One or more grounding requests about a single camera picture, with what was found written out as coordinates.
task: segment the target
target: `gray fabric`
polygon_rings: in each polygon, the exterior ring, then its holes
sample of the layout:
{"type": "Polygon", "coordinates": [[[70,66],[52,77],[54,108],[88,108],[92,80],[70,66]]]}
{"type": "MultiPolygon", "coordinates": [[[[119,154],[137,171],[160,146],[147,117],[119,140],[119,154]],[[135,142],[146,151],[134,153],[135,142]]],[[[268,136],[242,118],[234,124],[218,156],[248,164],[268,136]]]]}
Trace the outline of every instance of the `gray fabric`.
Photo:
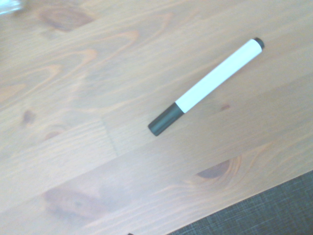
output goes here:
{"type": "Polygon", "coordinates": [[[170,235],[313,235],[313,171],[170,235]]]}

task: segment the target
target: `wooden plank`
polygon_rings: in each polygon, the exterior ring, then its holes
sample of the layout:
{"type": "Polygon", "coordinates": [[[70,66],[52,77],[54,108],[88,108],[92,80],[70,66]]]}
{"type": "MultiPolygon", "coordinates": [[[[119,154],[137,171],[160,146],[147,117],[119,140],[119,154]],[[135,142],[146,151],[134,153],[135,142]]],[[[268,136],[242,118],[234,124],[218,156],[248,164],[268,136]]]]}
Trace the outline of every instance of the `wooden plank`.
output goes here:
{"type": "Polygon", "coordinates": [[[79,126],[20,152],[0,165],[0,211],[114,159],[101,121],[79,126]]]}

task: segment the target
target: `black marker cap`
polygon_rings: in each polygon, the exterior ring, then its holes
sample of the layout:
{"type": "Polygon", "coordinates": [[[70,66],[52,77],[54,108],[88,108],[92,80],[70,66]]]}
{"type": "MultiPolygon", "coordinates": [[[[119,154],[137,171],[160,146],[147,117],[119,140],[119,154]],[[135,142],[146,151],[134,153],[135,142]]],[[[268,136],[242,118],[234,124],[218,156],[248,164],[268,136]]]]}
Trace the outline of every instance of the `black marker cap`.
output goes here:
{"type": "Polygon", "coordinates": [[[158,136],[183,114],[184,112],[178,107],[176,103],[174,103],[162,114],[160,114],[160,116],[154,119],[154,121],[151,122],[148,127],[155,136],[158,136]]]}
{"type": "Polygon", "coordinates": [[[259,38],[255,38],[254,40],[260,45],[260,47],[263,50],[264,47],[265,47],[264,42],[261,39],[259,39],[259,38]]]}

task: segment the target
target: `wooden surface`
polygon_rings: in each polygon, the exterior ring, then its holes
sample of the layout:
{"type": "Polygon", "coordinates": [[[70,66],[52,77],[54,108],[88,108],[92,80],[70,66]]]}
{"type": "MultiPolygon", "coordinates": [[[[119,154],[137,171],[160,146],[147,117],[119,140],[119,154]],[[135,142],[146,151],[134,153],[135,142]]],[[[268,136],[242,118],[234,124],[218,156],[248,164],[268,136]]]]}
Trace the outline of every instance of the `wooden surface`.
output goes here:
{"type": "Polygon", "coordinates": [[[29,0],[0,17],[0,234],[161,235],[313,170],[313,1],[29,0]],[[263,53],[147,125],[250,38],[263,53]]]}

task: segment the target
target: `white marker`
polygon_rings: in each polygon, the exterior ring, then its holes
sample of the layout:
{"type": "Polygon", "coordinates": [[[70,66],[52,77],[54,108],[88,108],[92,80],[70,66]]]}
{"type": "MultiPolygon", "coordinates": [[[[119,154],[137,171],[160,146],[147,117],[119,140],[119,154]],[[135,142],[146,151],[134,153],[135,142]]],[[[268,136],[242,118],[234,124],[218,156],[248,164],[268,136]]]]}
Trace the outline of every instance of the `white marker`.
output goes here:
{"type": "Polygon", "coordinates": [[[161,134],[174,121],[260,54],[263,48],[264,43],[261,39],[249,40],[151,122],[148,126],[149,129],[156,136],[161,134]]]}

